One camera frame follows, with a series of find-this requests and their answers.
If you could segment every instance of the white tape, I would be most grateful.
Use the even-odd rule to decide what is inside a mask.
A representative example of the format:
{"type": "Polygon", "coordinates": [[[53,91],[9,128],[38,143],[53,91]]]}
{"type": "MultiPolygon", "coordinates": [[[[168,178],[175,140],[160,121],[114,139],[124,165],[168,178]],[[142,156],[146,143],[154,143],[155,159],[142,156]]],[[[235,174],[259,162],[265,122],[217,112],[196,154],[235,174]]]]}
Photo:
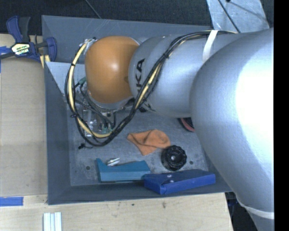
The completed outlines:
{"type": "Polygon", "coordinates": [[[259,217],[262,217],[262,218],[266,218],[266,219],[271,219],[271,220],[274,220],[274,212],[266,212],[266,211],[262,211],[262,210],[257,210],[257,209],[254,209],[252,207],[248,207],[244,204],[242,204],[238,199],[237,201],[239,202],[239,204],[244,207],[248,212],[254,214],[254,215],[257,215],[259,217]]]}
{"type": "Polygon", "coordinates": [[[203,48],[203,54],[202,54],[202,62],[203,63],[206,62],[210,58],[212,44],[216,38],[217,33],[218,33],[218,30],[212,30],[209,34],[206,45],[203,48]]]}

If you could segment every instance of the yellow cable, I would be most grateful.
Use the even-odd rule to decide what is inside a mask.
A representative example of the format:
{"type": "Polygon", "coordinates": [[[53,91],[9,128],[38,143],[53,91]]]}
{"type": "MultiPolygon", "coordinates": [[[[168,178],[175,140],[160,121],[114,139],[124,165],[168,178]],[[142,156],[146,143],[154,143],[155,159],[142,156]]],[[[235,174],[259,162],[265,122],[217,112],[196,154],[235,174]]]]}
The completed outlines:
{"type": "MultiPolygon", "coordinates": [[[[76,66],[76,63],[80,57],[80,55],[82,54],[83,50],[86,48],[87,44],[88,44],[89,41],[85,42],[81,47],[80,49],[78,50],[78,52],[76,53],[76,56],[71,64],[71,67],[70,67],[70,70],[68,72],[68,80],[67,80],[67,86],[68,86],[68,100],[69,100],[69,103],[71,105],[71,108],[72,108],[72,112],[75,112],[75,106],[74,106],[74,97],[73,97],[73,73],[74,73],[74,70],[75,70],[75,66],[76,66]]],[[[79,123],[79,125],[89,134],[97,137],[97,138],[106,138],[106,137],[109,137],[109,135],[111,133],[107,133],[107,134],[99,134],[99,133],[95,133],[93,131],[91,131],[83,122],[82,120],[77,117],[77,121],[79,123]]]]}

